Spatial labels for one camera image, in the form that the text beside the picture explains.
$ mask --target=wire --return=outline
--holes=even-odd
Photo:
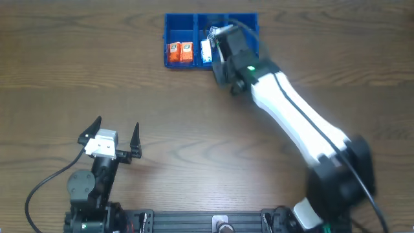
[[[36,233],[41,233],[41,231],[39,230],[39,228],[34,224],[32,218],[30,217],[30,213],[28,211],[28,204],[30,202],[30,199],[32,198],[33,194],[42,186],[44,185],[46,182],[50,181],[51,179],[55,178],[56,176],[60,175],[61,173],[63,173],[64,171],[68,170],[71,166],[73,166],[73,164],[75,164],[76,162],[78,162],[79,158],[82,156],[83,152],[85,151],[85,148],[82,148],[82,150],[79,152],[79,155],[70,163],[68,164],[66,167],[60,169],[59,171],[53,173],[51,176],[47,177],[46,179],[42,180],[38,185],[36,185],[36,187],[33,188],[32,191],[30,191],[30,193],[28,194],[27,198],[26,198],[26,203],[25,203],[25,214],[26,214],[26,218],[28,223],[30,224],[30,226],[32,226],[33,230]]]
[[[235,19],[229,19],[228,21],[235,23],[236,25],[243,27],[246,29],[246,31],[251,34],[253,37],[255,37],[255,39],[259,42],[259,44],[261,44],[262,46],[264,45],[264,48],[266,50],[266,54],[268,55],[268,57],[270,57],[270,52],[268,50],[268,47],[265,45],[264,42],[262,42],[259,39],[259,36],[257,35],[257,33],[255,33],[252,29],[250,29],[248,26],[246,26],[244,23],[235,20]],[[343,163],[349,168],[349,170],[351,171],[351,173],[354,175],[355,179],[358,181],[358,183],[360,184],[362,190],[364,191],[365,195],[367,196],[369,202],[371,203],[376,216],[378,217],[382,229],[384,230],[385,233],[389,233],[388,230],[388,226],[386,223],[386,220],[384,218],[384,215],[381,212],[381,209],[378,207],[378,205],[375,203],[373,196],[369,193],[367,187],[365,186],[364,182],[361,180],[360,176],[358,175],[358,173],[355,171],[355,169],[353,168],[352,164],[348,161],[348,159],[346,158],[346,156],[344,155],[344,153],[342,153],[338,147],[335,146],[335,144],[330,140],[330,138],[306,115],[306,113],[303,112],[302,109],[300,109],[296,103],[289,97],[289,95],[286,93],[286,91],[282,88],[282,86],[279,83],[279,80],[277,78],[277,76],[274,74],[274,72],[272,73],[276,83],[278,84],[280,91],[282,92],[283,96],[294,106],[294,108],[311,124],[311,126],[329,143],[329,145],[333,148],[333,150],[340,156],[341,160],[343,160]]]

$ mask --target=white arm segment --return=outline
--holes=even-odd
[[[315,112],[293,89],[287,77],[277,72],[276,78],[293,102],[321,129],[339,150],[346,148],[349,139],[338,128],[332,126]],[[319,164],[321,155],[331,157],[336,154],[329,143],[311,126],[302,114],[285,98],[272,73],[266,74],[252,85],[254,102],[269,113],[285,130],[299,148],[309,167]]]

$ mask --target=orange package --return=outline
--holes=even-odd
[[[181,48],[181,62],[193,61],[193,42],[182,42]]]
[[[181,43],[175,42],[169,44],[169,62],[179,62],[181,58]]]

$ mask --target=blue plastic tray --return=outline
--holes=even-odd
[[[164,27],[164,64],[167,68],[211,68],[211,63],[203,63],[201,60],[200,42],[206,39],[203,29],[206,24],[219,19],[236,19],[252,30],[259,32],[257,25],[257,13],[205,13],[205,14],[166,14]],[[228,25],[226,21],[213,24],[212,26],[223,27]],[[245,32],[248,46],[258,53],[259,44],[252,35]],[[194,59],[193,62],[169,62],[168,61],[168,44],[174,42],[193,42]]]

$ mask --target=wooden tabletop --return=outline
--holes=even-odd
[[[111,194],[125,209],[260,210],[305,195],[295,145],[248,94],[232,97],[211,71],[164,67],[166,12],[259,12],[273,60],[308,103],[370,143],[376,200],[392,230],[414,225],[414,2],[2,1],[0,3],[0,228],[33,232],[31,189],[81,149],[98,116],[142,159],[120,165]],[[42,186],[30,213],[61,232],[66,182],[83,156]],[[369,203],[352,213],[380,232]]]

